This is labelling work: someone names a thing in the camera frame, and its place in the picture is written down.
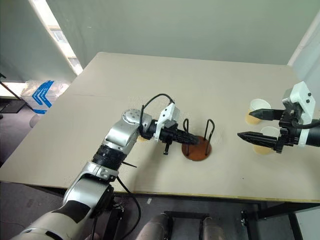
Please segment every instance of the wall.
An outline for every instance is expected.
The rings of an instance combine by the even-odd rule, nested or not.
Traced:
[[[319,0],[47,0],[85,67],[97,52],[287,64]]]
[[[27,0],[0,0],[0,62],[11,82],[76,77]]]

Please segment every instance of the wire cup holder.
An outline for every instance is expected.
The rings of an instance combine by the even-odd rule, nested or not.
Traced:
[[[209,137],[207,139],[207,132],[208,132],[208,127],[209,123],[212,125],[212,130],[209,133]],[[189,145],[189,144],[182,144],[181,150],[183,155],[190,160],[193,161],[201,161],[206,159],[211,151],[212,151],[212,146],[210,144],[212,135],[215,131],[215,123],[212,119],[208,119],[206,121],[206,127],[205,127],[205,132],[204,136],[197,136],[199,138],[199,144],[197,145]],[[183,121],[183,129],[186,133],[189,133],[189,119],[186,118]]]

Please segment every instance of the white table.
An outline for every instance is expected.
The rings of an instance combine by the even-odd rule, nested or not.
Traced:
[[[238,132],[260,131],[277,121],[248,125],[254,98],[283,109],[286,89],[299,80],[285,65],[98,53],[55,102],[0,169],[0,180],[67,188],[97,151],[123,111],[140,109],[167,93],[189,118],[189,131],[203,135],[215,122],[212,153],[204,161],[186,159],[181,145],[137,142],[120,178],[135,193],[210,196],[269,201],[320,202],[320,148],[284,147],[282,154],[258,155]],[[167,100],[146,112],[157,118]],[[124,189],[118,182],[115,191]]]

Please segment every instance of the plastic bag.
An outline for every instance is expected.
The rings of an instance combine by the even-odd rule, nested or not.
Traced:
[[[70,83],[67,81],[48,80],[26,82],[27,87],[21,93],[25,100],[36,114],[45,114],[57,98],[67,90]]]

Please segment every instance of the cup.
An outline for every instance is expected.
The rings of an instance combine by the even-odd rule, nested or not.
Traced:
[[[278,138],[280,135],[280,130],[274,126],[265,126],[264,128],[261,129],[260,133],[266,136]],[[253,150],[257,154],[262,154],[262,155],[267,155],[274,152],[274,150],[270,147],[259,146],[259,145],[253,145]]]
[[[256,125],[261,121],[259,118],[249,115],[250,112],[253,112],[258,109],[271,109],[271,105],[266,100],[260,98],[253,99],[250,102],[248,113],[245,116],[245,121],[247,124]]]

